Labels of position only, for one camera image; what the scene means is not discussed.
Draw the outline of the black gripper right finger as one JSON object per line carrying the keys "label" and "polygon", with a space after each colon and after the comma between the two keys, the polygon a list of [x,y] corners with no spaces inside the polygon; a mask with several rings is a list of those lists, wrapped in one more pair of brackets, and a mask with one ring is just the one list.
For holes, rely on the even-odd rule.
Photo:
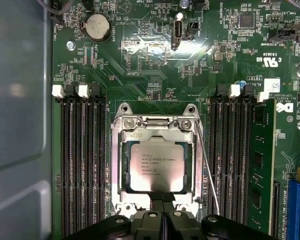
{"label": "black gripper right finger", "polygon": [[189,211],[175,210],[175,196],[163,194],[167,233],[172,240],[274,240],[271,235],[220,215],[210,214],[197,221]]}

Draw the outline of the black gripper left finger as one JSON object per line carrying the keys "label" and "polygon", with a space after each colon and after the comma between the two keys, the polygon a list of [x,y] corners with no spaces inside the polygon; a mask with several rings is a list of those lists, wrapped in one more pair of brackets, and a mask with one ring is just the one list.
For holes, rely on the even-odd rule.
{"label": "black gripper left finger", "polygon": [[73,233],[66,240],[160,240],[163,230],[162,192],[150,192],[150,210],[137,212],[133,220],[123,215],[113,215],[83,230]]}

